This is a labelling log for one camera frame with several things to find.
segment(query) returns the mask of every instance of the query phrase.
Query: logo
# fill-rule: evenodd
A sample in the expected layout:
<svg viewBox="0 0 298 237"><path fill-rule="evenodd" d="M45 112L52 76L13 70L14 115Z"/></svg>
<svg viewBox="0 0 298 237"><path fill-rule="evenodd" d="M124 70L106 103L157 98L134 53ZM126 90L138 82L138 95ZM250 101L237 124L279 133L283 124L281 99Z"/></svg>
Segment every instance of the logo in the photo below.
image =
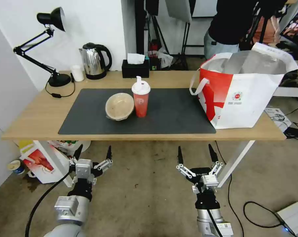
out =
<svg viewBox="0 0 298 237"><path fill-rule="evenodd" d="M242 92L235 92L233 96L233 100L241 100L242 98Z"/></svg>
<svg viewBox="0 0 298 237"><path fill-rule="evenodd" d="M143 100L143 99L141 99L141 98L137 98L136 99L136 103L137 104L143 104L145 101Z"/></svg>

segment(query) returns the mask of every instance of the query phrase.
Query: black shirt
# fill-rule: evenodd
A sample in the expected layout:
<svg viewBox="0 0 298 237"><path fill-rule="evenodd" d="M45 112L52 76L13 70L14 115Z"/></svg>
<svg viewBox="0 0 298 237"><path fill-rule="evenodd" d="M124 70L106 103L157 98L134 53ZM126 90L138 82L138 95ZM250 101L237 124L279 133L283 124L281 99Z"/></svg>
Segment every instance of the black shirt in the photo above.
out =
<svg viewBox="0 0 298 237"><path fill-rule="evenodd" d="M221 44L239 44L250 29L257 0L217 0L217 14L208 29L209 36Z"/></svg>

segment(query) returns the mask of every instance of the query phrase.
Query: bowl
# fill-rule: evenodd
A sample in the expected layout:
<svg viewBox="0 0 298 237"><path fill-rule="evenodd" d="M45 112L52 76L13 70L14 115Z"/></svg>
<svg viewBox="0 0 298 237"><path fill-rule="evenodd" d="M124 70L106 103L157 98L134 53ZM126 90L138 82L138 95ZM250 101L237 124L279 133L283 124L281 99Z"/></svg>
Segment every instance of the bowl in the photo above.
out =
<svg viewBox="0 0 298 237"><path fill-rule="evenodd" d="M105 104L108 118L116 121L127 119L134 110L134 99L127 93L112 95Z"/></svg>

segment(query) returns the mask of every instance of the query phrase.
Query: kettle handle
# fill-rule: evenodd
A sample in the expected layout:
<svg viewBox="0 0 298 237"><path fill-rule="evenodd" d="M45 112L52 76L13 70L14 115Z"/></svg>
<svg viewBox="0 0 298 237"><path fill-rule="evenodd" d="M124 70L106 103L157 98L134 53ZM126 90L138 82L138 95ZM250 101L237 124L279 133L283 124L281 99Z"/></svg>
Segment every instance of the kettle handle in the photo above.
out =
<svg viewBox="0 0 298 237"><path fill-rule="evenodd" d="M112 55L110 54L110 51L102 44L96 44L95 46L106 53L109 62L108 65L105 66L105 71L109 71L110 67L112 66Z"/></svg>

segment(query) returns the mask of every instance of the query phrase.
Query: bag handle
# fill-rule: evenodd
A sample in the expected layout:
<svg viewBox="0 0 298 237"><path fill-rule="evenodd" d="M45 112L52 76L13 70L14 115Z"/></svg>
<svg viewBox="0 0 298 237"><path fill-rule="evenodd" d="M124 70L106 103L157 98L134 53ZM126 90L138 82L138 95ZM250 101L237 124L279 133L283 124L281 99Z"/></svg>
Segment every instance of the bag handle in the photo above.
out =
<svg viewBox="0 0 298 237"><path fill-rule="evenodd" d="M198 85L196 91L195 91L195 92L192 91L192 86L193 86L193 84L194 84L194 82L195 82L196 74L197 74L198 71L199 71L199 69L194 73L194 75L193 75L193 77L192 77L192 79L191 79L191 84L190 84L190 88L189 88L191 95L198 95L199 93L202 92L204 86L205 86L206 84L209 84L209 80L207 80L206 78L203 78L203 79L201 80L201 82L199 83L199 85Z"/></svg>

